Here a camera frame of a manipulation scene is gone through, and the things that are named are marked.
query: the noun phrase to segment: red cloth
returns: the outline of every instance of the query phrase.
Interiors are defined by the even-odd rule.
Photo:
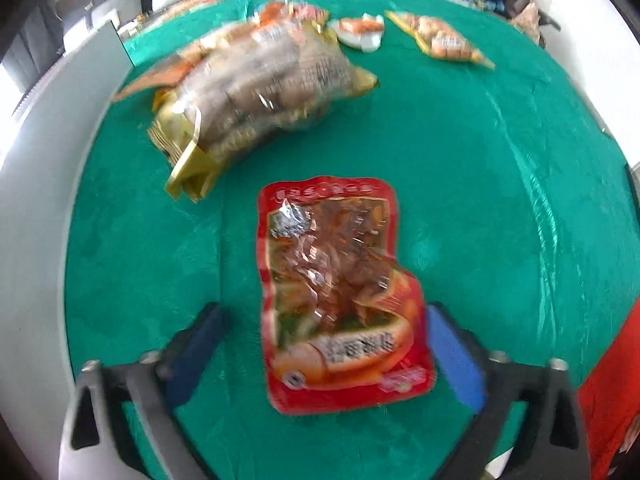
[[[626,430],[640,413],[640,299],[578,389],[578,402],[589,439],[591,480],[603,480]]]

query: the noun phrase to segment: metal screw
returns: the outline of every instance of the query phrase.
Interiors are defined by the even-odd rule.
[[[93,372],[98,367],[100,367],[100,361],[98,361],[98,359],[89,359],[82,365],[82,371]]]
[[[158,350],[152,350],[151,352],[145,352],[140,356],[140,364],[151,365],[157,363],[160,360],[161,353]]]
[[[489,361],[493,361],[494,363],[508,363],[510,359],[503,351],[494,350],[489,352]]]
[[[566,361],[562,361],[562,359],[558,359],[556,357],[549,359],[549,366],[551,366],[553,370],[560,370],[561,372],[565,372],[569,369],[569,365]]]

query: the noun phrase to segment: red object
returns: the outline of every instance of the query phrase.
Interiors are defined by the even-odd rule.
[[[424,298],[420,283],[408,272],[393,274],[396,278],[391,279],[387,291],[377,295],[375,300],[382,310],[393,312],[404,321],[409,327],[405,333],[411,334],[407,338],[391,338],[385,345],[380,339],[380,345],[374,343],[378,350],[369,351],[372,347],[367,346],[365,352],[365,345],[372,340],[376,342],[383,335],[392,335],[391,329],[374,327],[371,332],[367,329],[322,332],[286,348],[277,345],[279,310],[276,300],[280,282],[274,279],[271,268],[273,250],[270,250],[270,244],[277,244],[277,239],[271,236],[271,219],[286,201],[303,205],[350,198],[386,201],[390,217],[385,256],[394,260],[398,206],[393,190],[381,180],[319,176],[304,182],[270,184],[258,197],[257,261],[262,282],[264,364],[270,401],[279,412],[287,415],[331,413],[409,399],[430,391],[435,383],[436,373],[424,337]],[[340,346],[346,349],[347,344],[350,351],[356,345],[356,354],[336,351],[335,355],[340,359],[334,360],[333,349]],[[289,380],[293,375],[299,382]]]
[[[578,389],[578,402],[589,440],[591,480],[603,480],[640,413],[640,299]]]

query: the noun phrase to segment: green tablecloth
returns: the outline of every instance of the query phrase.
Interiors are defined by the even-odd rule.
[[[228,0],[129,41],[132,77],[264,1]],[[386,180],[400,206],[399,261],[427,298],[448,305],[489,349],[532,364],[566,359],[578,385],[640,290],[625,161],[563,70],[497,18],[442,0],[309,1],[335,17],[440,16],[497,68],[430,59],[387,22],[379,51],[346,49],[380,88],[255,150],[196,205],[162,189],[170,170],[145,132],[152,93],[113,105],[72,219],[70,355],[76,372],[89,358],[129,362],[219,300],[233,329],[177,415],[221,480],[428,478],[470,418],[444,380],[427,396],[337,415],[293,418],[269,405],[258,192],[318,174]],[[513,425],[496,451],[512,437]],[[158,465],[150,468],[160,478]]]

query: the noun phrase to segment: table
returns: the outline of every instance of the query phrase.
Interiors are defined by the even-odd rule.
[[[266,0],[227,0],[126,44],[131,77]],[[82,362],[161,348],[206,301],[232,331],[177,416],[221,480],[428,478],[471,414],[444,380],[427,396],[337,415],[286,417],[268,403],[259,336],[256,198],[277,180],[375,176],[396,190],[400,263],[489,349],[565,359],[580,384],[640,290],[638,225],[614,140],[564,71],[500,19],[443,0],[308,0],[334,17],[410,10],[442,17],[496,63],[430,59],[386,22],[373,54],[344,49],[380,88],[236,164],[202,202],[174,202],[146,136],[152,92],[111,106],[70,229],[68,346]],[[514,410],[496,453],[507,449]],[[138,439],[155,478],[159,467]]]

